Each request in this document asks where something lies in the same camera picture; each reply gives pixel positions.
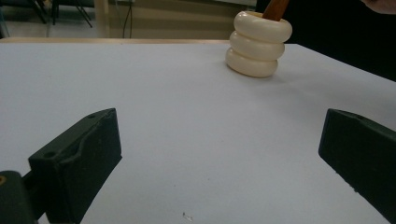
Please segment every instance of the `white ring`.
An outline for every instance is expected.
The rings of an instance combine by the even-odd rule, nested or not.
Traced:
[[[284,44],[271,44],[250,39],[234,31],[230,36],[230,45],[233,50],[243,56],[259,61],[273,61],[285,52]]]
[[[227,50],[225,61],[233,70],[250,77],[269,77],[277,69],[277,60],[257,61],[249,59],[231,48]]]
[[[262,18],[262,13],[242,11],[233,20],[235,30],[244,36],[270,43],[283,43],[292,33],[288,21],[270,21]]]

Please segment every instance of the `brown stick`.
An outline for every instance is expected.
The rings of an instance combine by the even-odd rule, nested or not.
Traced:
[[[271,21],[280,21],[288,4],[289,0],[271,0],[264,13],[262,13],[262,17]]]

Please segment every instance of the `black plastic part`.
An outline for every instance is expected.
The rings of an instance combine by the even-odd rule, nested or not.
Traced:
[[[396,223],[396,132],[329,109],[319,156],[390,223]]]
[[[36,223],[29,195],[19,173],[0,172],[0,204],[0,224]]]
[[[87,116],[29,158],[51,223],[80,223],[121,160],[115,109]]]

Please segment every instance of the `table surface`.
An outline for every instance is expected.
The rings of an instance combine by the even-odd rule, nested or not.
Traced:
[[[228,47],[0,44],[0,170],[116,107],[123,159],[83,223],[388,223],[318,144],[328,108],[395,130],[396,84],[297,45],[245,77]]]

